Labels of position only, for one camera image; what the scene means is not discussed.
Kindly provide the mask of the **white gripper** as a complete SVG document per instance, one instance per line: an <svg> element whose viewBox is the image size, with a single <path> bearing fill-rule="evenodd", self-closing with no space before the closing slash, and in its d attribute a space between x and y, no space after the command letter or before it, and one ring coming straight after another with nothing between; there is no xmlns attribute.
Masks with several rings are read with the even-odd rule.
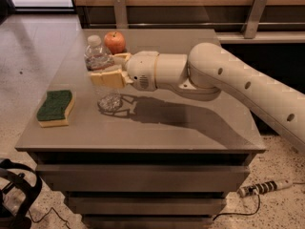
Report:
<svg viewBox="0 0 305 229"><path fill-rule="evenodd" d="M156 90L154 70L158 55L158 52L152 51L138 52L133 56L129 52L114 54L114 63L122 66L126 64L127 71L90 73L91 82L94 86L114 89L122 89L132 84L138 91L153 92Z"/></svg>

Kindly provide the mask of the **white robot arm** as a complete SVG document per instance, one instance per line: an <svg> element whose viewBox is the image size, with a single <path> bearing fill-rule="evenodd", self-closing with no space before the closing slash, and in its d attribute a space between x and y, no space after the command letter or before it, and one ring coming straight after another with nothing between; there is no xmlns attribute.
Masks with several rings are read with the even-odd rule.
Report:
<svg viewBox="0 0 305 229"><path fill-rule="evenodd" d="M142 51L119 53L115 64L90 73L95 86L138 91L169 90L208 101L225 92L243 103L273 130L305 151L305 95L257 71L213 43L200 43L188 54Z"/></svg>

